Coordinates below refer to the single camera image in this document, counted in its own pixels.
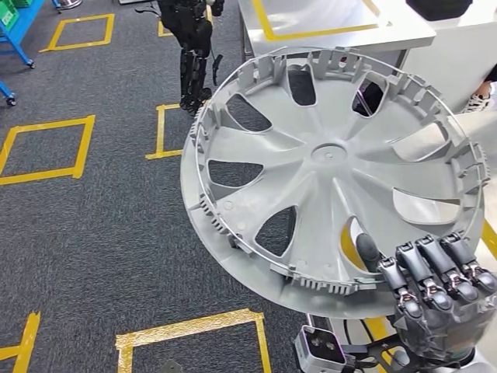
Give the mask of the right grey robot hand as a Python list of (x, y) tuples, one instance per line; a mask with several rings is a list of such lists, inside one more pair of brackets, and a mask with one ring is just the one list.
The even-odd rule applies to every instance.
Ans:
[(496, 314), (495, 276), (458, 232), (405, 242), (389, 257), (366, 233), (356, 247), (369, 271), (382, 274), (391, 289), (396, 301), (391, 325), (417, 357), (462, 360)]

